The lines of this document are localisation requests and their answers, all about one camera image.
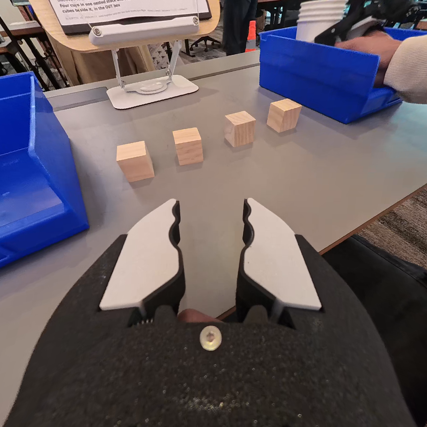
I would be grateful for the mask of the orange traffic cone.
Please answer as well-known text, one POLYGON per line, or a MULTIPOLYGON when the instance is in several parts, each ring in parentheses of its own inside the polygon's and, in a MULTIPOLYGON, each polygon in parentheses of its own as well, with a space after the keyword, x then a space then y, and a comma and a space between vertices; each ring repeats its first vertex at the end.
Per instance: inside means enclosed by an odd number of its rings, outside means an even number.
POLYGON ((257 47, 256 40, 257 40, 256 20, 251 20, 249 22, 249 27, 248 27, 248 37, 246 41, 245 52, 252 52, 256 50, 256 47, 257 47))

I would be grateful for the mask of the person's dark trouser leg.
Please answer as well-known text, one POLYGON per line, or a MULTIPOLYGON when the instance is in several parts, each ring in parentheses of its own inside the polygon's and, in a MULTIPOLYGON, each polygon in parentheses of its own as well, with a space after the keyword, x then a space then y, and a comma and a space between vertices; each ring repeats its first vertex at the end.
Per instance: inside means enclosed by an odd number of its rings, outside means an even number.
POLYGON ((427 272, 353 235, 323 254, 371 316, 417 426, 427 420, 427 272))

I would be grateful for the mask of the beige cloth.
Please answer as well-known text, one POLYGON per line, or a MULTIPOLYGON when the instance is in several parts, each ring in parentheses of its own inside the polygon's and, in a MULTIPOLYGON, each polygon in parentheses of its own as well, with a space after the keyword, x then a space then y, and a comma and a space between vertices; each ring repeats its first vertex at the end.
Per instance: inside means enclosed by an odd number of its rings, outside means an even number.
MULTIPOLYGON (((71 86, 115 79, 116 72, 111 51, 82 53, 71 50, 50 39, 55 54, 71 86)), ((146 45, 120 49, 118 62, 121 76, 155 70, 146 45)))

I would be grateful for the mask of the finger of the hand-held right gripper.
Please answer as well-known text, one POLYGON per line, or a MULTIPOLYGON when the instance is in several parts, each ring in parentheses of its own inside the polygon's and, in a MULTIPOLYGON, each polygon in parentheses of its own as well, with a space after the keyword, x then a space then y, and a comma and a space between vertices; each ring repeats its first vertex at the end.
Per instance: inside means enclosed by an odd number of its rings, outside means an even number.
POLYGON ((335 45, 337 42, 362 37, 372 30, 381 30, 381 19, 369 16, 350 24, 348 18, 342 19, 314 38, 316 44, 335 45))

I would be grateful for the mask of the person's right hand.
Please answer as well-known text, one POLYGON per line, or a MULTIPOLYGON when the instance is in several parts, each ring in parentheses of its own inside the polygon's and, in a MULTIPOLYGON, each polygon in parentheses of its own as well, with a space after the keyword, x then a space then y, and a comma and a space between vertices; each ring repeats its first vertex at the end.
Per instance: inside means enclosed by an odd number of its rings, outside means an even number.
POLYGON ((337 41, 334 46, 340 49, 379 56, 380 63, 378 66, 374 86, 382 87, 384 85, 383 82, 388 66, 401 43, 401 41, 393 39, 385 32, 374 30, 362 37, 357 37, 341 42, 337 41))

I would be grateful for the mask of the black-framed instruction display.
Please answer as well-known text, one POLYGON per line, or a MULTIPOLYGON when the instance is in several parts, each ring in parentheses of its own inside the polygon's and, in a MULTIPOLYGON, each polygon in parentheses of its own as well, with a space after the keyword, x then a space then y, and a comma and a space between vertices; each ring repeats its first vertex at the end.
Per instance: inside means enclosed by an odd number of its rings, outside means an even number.
POLYGON ((66 35, 89 34, 92 27, 145 23, 198 15, 212 18, 208 1, 200 0, 50 0, 66 35))

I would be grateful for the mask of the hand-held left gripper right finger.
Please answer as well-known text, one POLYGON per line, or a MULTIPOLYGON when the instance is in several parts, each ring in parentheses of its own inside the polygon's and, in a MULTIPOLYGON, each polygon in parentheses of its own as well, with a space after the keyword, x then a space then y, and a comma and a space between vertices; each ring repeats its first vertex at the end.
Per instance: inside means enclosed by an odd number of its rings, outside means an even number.
POLYGON ((267 319, 293 325, 289 308, 322 309, 296 234, 285 221, 253 198, 243 203, 236 315, 243 322, 250 309, 261 306, 267 319))

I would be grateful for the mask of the blue plastic bin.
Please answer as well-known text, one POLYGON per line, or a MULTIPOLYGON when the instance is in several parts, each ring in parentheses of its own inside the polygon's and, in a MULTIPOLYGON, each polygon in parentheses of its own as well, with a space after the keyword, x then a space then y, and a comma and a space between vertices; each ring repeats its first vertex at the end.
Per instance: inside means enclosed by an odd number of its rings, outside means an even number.
POLYGON ((89 228, 70 139, 32 72, 0 79, 0 266, 89 228))
POLYGON ((296 27, 261 33, 261 87, 344 124, 403 101, 374 87, 379 56, 295 37, 296 27))

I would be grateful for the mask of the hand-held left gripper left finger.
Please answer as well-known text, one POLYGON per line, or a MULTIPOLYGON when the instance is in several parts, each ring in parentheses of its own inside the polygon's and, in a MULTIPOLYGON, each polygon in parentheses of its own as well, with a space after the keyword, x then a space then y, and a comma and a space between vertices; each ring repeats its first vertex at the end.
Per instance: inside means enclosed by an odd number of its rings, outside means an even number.
POLYGON ((101 311, 136 309, 144 321, 154 319, 162 306, 178 314, 185 294, 180 221, 180 203, 169 199, 129 230, 100 301, 101 311))

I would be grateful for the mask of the black office chair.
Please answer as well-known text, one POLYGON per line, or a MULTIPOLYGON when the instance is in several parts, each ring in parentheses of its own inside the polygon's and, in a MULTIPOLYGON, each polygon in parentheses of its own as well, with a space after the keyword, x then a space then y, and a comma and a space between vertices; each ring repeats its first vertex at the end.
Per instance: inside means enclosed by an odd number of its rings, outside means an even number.
POLYGON ((186 39, 184 44, 184 53, 189 56, 190 59, 195 59, 197 61, 211 59, 213 57, 213 52, 222 47, 220 41, 208 35, 200 37, 197 40, 186 39))

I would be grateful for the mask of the white paper cup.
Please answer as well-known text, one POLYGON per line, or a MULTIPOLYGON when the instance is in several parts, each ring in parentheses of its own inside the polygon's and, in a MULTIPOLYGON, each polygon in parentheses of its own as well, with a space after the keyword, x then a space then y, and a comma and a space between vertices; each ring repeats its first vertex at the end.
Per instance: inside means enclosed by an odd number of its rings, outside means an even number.
POLYGON ((341 21, 341 19, 342 17, 298 19, 295 39, 312 43, 316 36, 341 21))

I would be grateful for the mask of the person's right forearm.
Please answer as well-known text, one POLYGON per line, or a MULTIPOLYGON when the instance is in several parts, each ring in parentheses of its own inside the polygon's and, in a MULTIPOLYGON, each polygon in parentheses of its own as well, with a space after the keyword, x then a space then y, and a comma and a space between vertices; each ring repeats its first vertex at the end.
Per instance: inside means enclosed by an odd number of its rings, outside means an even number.
POLYGON ((403 40, 392 56, 384 84, 405 102, 427 103, 427 36, 403 40))

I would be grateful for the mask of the white tablet stand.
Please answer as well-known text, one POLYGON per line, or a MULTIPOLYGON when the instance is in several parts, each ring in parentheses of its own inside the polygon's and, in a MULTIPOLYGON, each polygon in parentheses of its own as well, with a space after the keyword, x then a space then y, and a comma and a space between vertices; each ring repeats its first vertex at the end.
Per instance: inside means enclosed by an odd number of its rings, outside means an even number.
MULTIPOLYGON (((140 39, 146 40, 160 36, 197 32, 199 24, 199 16, 196 14, 146 23, 100 25, 91 29, 89 40, 95 46, 124 44, 125 42, 138 41, 140 39)), ((174 75, 180 49, 181 41, 177 40, 173 46, 172 58, 165 77, 132 84, 126 84, 121 78, 118 62, 119 50, 112 49, 111 54, 119 85, 108 89, 106 93, 113 107, 117 110, 126 110, 198 91, 199 87, 197 85, 183 76, 174 75)))

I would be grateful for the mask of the wooden cube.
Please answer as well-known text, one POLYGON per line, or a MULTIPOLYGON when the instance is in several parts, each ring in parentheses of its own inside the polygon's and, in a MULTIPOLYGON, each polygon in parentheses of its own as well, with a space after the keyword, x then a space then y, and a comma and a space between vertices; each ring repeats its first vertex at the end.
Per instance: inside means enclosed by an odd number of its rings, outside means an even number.
POLYGON ((225 115, 225 139, 234 148, 254 142, 256 119, 246 111, 225 115))
POLYGON ((116 162, 129 183, 155 176, 152 159, 144 141, 117 146, 116 162))
POLYGON ((204 161, 201 136, 196 127, 173 131, 180 166, 204 161))
POLYGON ((282 133, 296 128, 302 105, 291 100, 282 99, 270 104, 267 126, 282 133))

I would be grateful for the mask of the black metal table frame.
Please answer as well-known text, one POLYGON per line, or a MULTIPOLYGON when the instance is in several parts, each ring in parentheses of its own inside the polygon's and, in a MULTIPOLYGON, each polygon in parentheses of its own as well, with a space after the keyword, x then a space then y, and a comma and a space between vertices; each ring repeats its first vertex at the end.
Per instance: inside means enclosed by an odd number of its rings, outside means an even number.
POLYGON ((60 61, 38 20, 6 24, 0 19, 1 55, 18 73, 34 72, 44 91, 68 88, 70 85, 60 61))

